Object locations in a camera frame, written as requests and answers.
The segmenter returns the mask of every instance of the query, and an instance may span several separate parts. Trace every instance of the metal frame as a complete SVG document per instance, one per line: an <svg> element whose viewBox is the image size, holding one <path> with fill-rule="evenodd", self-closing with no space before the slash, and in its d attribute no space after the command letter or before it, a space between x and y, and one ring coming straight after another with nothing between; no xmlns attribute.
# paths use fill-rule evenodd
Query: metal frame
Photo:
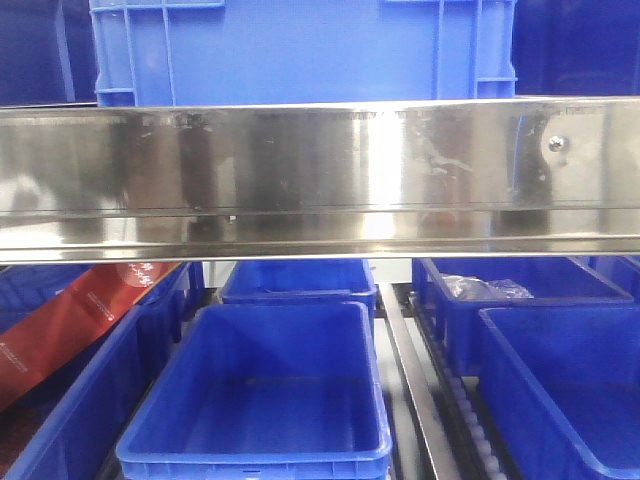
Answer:
<svg viewBox="0 0 640 480"><path fill-rule="evenodd" d="M640 252L640 100L0 110L0 263Z"/></svg>

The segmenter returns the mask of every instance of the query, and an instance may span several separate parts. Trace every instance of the clear plastic bag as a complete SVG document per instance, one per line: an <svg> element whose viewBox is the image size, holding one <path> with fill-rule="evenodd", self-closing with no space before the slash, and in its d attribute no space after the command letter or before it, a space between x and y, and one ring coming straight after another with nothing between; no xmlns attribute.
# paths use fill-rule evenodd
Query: clear plastic bag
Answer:
<svg viewBox="0 0 640 480"><path fill-rule="evenodd" d="M529 290L510 279L485 282L477 277L446 274L443 279L453 296L459 300L534 298Z"/></svg>

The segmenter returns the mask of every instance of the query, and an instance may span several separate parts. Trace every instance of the shelf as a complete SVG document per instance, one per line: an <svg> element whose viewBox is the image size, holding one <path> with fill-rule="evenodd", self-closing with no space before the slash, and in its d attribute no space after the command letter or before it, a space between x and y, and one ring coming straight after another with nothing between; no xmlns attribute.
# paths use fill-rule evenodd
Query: shelf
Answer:
<svg viewBox="0 0 640 480"><path fill-rule="evenodd" d="M0 110L0 263L640 252L640 100Z"/></svg>

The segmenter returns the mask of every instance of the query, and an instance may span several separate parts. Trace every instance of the blue plastic bin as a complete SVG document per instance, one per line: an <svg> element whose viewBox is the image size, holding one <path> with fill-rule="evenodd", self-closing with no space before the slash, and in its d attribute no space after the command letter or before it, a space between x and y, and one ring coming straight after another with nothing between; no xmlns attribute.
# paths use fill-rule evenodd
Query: blue plastic bin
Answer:
<svg viewBox="0 0 640 480"><path fill-rule="evenodd" d="M131 480L384 479L391 438L366 309L219 305L116 447Z"/></svg>
<svg viewBox="0 0 640 480"><path fill-rule="evenodd" d="M201 268L185 264L172 272L108 336L20 400L37 409L44 423L4 480L96 476L168 360L175 318L190 318L199 304L203 289L188 279L198 278Z"/></svg>
<svg viewBox="0 0 640 480"><path fill-rule="evenodd" d="M361 302L373 328L376 292L367 260L245 260L234 267L220 298L254 305Z"/></svg>
<svg viewBox="0 0 640 480"><path fill-rule="evenodd" d="M640 303L640 260L637 257L591 257L589 266Z"/></svg>
<svg viewBox="0 0 640 480"><path fill-rule="evenodd" d="M87 0L0 2L0 105L95 101Z"/></svg>
<svg viewBox="0 0 640 480"><path fill-rule="evenodd" d="M630 303L633 297L597 272L569 257L423 259L435 298L434 331L443 339L456 375L477 375L480 348L478 310L489 307ZM462 300L446 286L443 274L484 281L510 279L534 298Z"/></svg>
<svg viewBox="0 0 640 480"><path fill-rule="evenodd" d="M480 316L480 394L523 477L640 478L640 307Z"/></svg>
<svg viewBox="0 0 640 480"><path fill-rule="evenodd" d="M416 294L418 308L425 313L429 309L433 309L435 304L434 289L431 282L432 280L429 278L429 275L427 275L427 270L424 267L422 258L412 258L411 284Z"/></svg>
<svg viewBox="0 0 640 480"><path fill-rule="evenodd" d="M519 0L513 62L520 94L637 95L636 0Z"/></svg>
<svg viewBox="0 0 640 480"><path fill-rule="evenodd" d="M91 0L98 103L510 97L514 0Z"/></svg>

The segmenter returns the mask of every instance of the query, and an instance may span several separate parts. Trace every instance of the red bag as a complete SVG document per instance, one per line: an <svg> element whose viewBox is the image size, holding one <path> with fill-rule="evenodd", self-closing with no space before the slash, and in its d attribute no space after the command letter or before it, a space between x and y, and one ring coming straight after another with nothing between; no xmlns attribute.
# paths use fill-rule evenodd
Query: red bag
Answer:
<svg viewBox="0 0 640 480"><path fill-rule="evenodd" d="M0 411L104 335L178 265L96 265L0 334Z"/></svg>

